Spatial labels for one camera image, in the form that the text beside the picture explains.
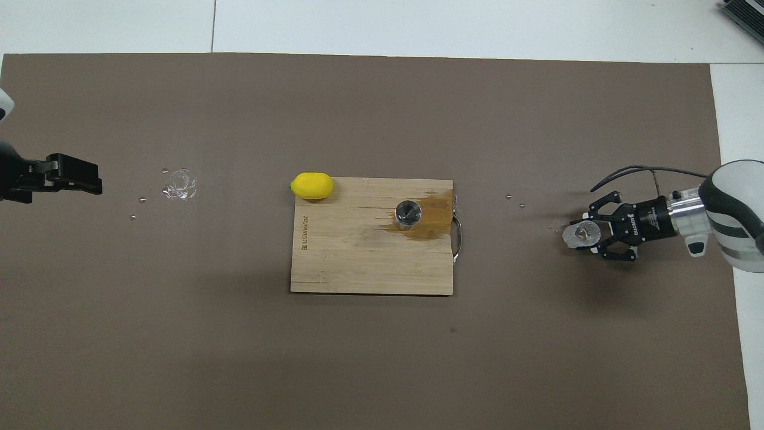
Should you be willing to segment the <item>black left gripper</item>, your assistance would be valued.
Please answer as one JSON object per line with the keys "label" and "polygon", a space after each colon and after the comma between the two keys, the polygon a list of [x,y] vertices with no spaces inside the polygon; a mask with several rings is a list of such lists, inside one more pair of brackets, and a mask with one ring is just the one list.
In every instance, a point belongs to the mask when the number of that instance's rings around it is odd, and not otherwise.
{"label": "black left gripper", "polygon": [[[103,193],[103,180],[98,164],[65,154],[47,156],[50,163],[47,180],[59,189]],[[1,200],[31,203],[34,192],[46,191],[44,173],[39,171],[41,160],[22,158],[8,142],[1,141]]]}

